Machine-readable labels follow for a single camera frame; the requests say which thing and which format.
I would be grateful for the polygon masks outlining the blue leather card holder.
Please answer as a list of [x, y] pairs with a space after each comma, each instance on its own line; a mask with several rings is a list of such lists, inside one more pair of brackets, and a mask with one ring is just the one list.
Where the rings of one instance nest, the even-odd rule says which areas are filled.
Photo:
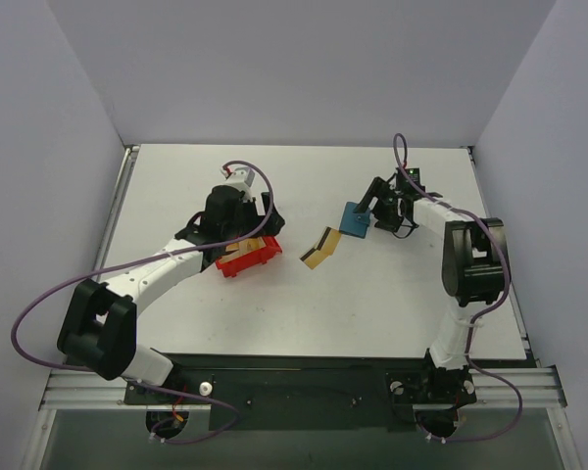
[[339, 224], [339, 232], [360, 239], [365, 239], [370, 225], [370, 209], [356, 212], [357, 203], [347, 202]]

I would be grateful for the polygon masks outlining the red plastic bin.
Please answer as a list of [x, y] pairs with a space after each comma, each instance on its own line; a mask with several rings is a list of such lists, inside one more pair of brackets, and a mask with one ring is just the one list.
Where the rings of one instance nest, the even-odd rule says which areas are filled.
[[238, 273], [259, 264], [266, 264], [282, 249], [272, 236], [248, 238], [230, 244], [225, 254], [216, 260], [216, 267], [225, 278], [235, 277]]

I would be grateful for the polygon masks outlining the gold card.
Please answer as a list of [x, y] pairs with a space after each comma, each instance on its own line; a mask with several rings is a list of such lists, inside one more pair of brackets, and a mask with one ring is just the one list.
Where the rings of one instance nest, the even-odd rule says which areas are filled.
[[315, 269], [331, 255], [332, 251], [320, 247], [312, 247], [300, 256], [300, 261], [309, 269]]
[[332, 256], [341, 240], [339, 230], [327, 226], [316, 243], [316, 249], [327, 256]]

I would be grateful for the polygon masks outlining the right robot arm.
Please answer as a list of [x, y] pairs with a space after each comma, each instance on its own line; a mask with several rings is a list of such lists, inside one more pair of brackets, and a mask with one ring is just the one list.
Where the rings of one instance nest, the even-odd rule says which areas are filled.
[[375, 177], [362, 199], [349, 203], [342, 220], [352, 219], [357, 229], [343, 233], [366, 236], [369, 221], [396, 234], [427, 229], [442, 242], [441, 280], [449, 296], [436, 339], [428, 350], [434, 364], [418, 375], [420, 393], [441, 400], [454, 387], [448, 370], [462, 369], [481, 317], [501, 306], [511, 288], [511, 273], [504, 223], [454, 207], [441, 194], [429, 192], [416, 167], [397, 168], [388, 179]]

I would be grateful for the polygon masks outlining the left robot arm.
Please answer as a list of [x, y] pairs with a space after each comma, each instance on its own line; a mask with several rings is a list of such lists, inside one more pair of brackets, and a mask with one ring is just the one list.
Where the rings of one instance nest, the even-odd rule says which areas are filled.
[[262, 193], [259, 214], [247, 191], [216, 186], [205, 207], [174, 234], [153, 260], [122, 269], [102, 282], [79, 282], [57, 340], [60, 352], [106, 380], [147, 383], [157, 401], [176, 400], [182, 389], [170, 358], [137, 342], [138, 317], [180, 282], [228, 255], [242, 236], [275, 236], [285, 221], [271, 191]]

